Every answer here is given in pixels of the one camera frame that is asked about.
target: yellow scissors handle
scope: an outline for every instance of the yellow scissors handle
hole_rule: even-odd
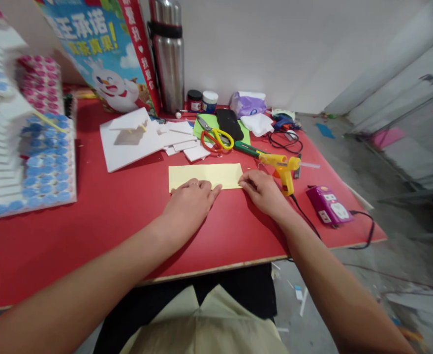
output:
[[[233,140],[233,138],[231,137],[231,135],[229,135],[227,132],[224,132],[223,130],[219,130],[219,129],[213,128],[212,129],[212,133],[215,135],[215,138],[218,140],[218,142],[220,143],[220,145],[225,150],[231,150],[233,148],[233,146],[235,145],[235,141]],[[228,138],[228,140],[230,141],[230,146],[226,146],[221,141],[220,134]]]

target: scissors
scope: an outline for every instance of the scissors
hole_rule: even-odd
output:
[[[228,133],[220,129],[210,127],[207,124],[207,122],[205,122],[205,120],[199,115],[197,115],[197,120],[200,123],[200,125],[203,127],[203,132],[202,135],[200,136],[200,141],[202,142],[202,146],[206,150],[210,152],[220,153],[223,151],[223,149],[231,150],[233,148],[233,146],[235,145],[235,141],[233,140],[231,135],[229,135]],[[216,139],[213,136],[211,136],[209,132],[212,132],[215,135]],[[215,143],[214,148],[208,147],[207,144],[205,144],[204,141],[205,137],[209,138],[211,141]]]

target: black cable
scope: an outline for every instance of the black cable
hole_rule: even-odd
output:
[[[295,199],[294,195],[291,194],[290,197],[292,198],[292,200],[294,201],[295,205],[297,206],[297,208],[300,210],[300,212],[302,213],[302,215],[305,217],[305,219],[308,221],[308,223],[310,224],[312,230],[316,233],[316,235],[318,236],[319,239],[321,239],[320,234],[318,233],[315,225],[312,224],[312,222],[310,221],[310,219],[305,215],[305,213],[302,211],[302,209],[300,208],[300,205],[297,201],[297,199]]]
[[[280,142],[278,142],[278,141],[276,141],[276,140],[274,140],[274,138],[273,138],[273,135],[278,135],[278,134],[284,134],[284,137],[285,137],[285,135],[286,134],[288,134],[288,135],[290,135],[290,137],[292,138],[292,141],[290,141],[288,144],[282,144],[282,143],[280,143]],[[273,146],[273,147],[275,147],[275,148],[282,148],[282,149],[285,149],[285,150],[287,150],[288,152],[290,152],[290,153],[292,153],[292,154],[299,154],[299,153],[301,153],[302,152],[302,150],[304,149],[304,145],[302,144],[302,142],[300,141],[300,138],[299,138],[299,136],[296,134],[296,133],[292,133],[292,132],[286,132],[286,131],[275,131],[275,132],[269,132],[269,133],[267,133],[266,135],[265,135],[267,138],[268,138],[268,140],[269,140],[269,142],[271,143],[271,145]],[[290,146],[292,146],[292,145],[295,145],[295,144],[297,144],[297,143],[299,143],[300,144],[300,150],[298,150],[298,151],[293,151],[293,150],[291,150],[291,149],[289,149],[288,147],[290,147]]]
[[[372,240],[372,236],[374,235],[374,227],[375,227],[375,222],[374,219],[372,218],[372,216],[370,216],[369,214],[362,212],[362,211],[357,211],[357,210],[350,210],[349,211],[351,214],[356,215],[356,214],[363,214],[367,217],[369,217],[372,220],[372,224],[371,224],[371,229],[369,230],[369,235],[368,235],[368,240],[366,241],[366,244],[364,246],[361,247],[350,247],[349,249],[353,249],[353,250],[361,250],[361,249],[366,249],[369,247],[369,245],[371,244],[371,240]]]

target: forearm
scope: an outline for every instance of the forearm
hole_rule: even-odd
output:
[[[379,304],[299,214],[287,211],[276,221],[287,236],[290,254],[340,351],[413,353]]]
[[[0,316],[0,353],[74,351],[140,280],[176,249],[156,219]]]

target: purple bag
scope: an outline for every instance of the purple bag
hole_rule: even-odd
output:
[[[231,97],[230,109],[236,113],[238,119],[264,113],[267,110],[265,98],[264,93],[238,91]]]

